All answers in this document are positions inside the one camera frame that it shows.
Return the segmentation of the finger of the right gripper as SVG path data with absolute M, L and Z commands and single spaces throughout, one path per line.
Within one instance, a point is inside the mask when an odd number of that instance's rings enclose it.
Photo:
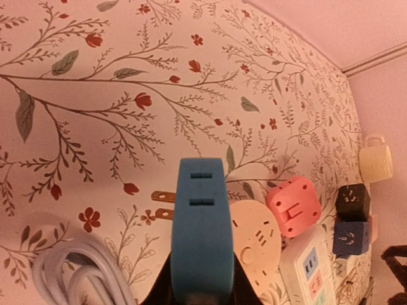
M 406 265 L 401 264 L 396 257 L 406 258 L 406 245 L 394 245 L 387 248 L 381 255 L 397 281 L 404 288 L 400 292 L 388 299 L 388 304 L 406 305 Z

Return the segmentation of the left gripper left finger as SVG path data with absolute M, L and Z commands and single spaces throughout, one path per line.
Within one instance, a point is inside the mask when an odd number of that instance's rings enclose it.
M 174 295 L 171 282 L 170 255 L 167 256 L 149 294 L 144 300 L 145 305 L 171 305 Z

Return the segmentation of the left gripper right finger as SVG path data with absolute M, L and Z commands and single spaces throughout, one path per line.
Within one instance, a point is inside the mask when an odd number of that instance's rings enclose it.
M 231 303 L 233 305 L 263 305 L 236 254 L 234 255 L 234 279 Z

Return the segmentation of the blue cube socket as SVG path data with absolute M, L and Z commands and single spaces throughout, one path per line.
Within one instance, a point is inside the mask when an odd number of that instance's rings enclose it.
M 340 256 L 365 254 L 369 250 L 370 238 L 368 222 L 339 221 L 334 228 L 333 253 Z

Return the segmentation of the blue case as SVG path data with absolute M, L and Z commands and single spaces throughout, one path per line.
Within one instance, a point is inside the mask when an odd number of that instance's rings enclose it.
M 183 158 L 170 251 L 173 304 L 226 304 L 234 278 L 231 214 L 219 158 Z

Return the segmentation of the dark green cube socket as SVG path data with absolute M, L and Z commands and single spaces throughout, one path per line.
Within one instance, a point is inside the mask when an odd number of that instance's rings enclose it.
M 371 198 L 365 184 L 341 186 L 336 198 L 336 213 L 345 222 L 367 222 Z

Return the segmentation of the white power strip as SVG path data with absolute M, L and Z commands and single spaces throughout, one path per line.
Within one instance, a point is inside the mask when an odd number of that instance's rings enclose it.
M 314 225 L 291 239 L 282 252 L 279 269 L 291 304 L 336 304 L 335 281 L 322 226 Z

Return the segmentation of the pink case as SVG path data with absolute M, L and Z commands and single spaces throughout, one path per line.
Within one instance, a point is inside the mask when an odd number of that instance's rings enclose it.
M 266 205 L 277 220 L 282 235 L 294 238 L 317 223 L 322 208 L 311 180 L 294 176 L 271 188 Z

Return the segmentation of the pink cube socket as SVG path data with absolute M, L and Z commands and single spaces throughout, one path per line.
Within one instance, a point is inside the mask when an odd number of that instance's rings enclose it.
M 369 227 L 370 227 L 370 243 L 374 243 L 378 238 L 378 215 L 371 214 L 369 216 Z

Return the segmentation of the white charger with cable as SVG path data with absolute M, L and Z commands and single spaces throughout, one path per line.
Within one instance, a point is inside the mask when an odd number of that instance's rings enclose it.
M 369 258 L 337 259 L 334 264 L 337 304 L 359 304 L 368 287 L 371 274 Z

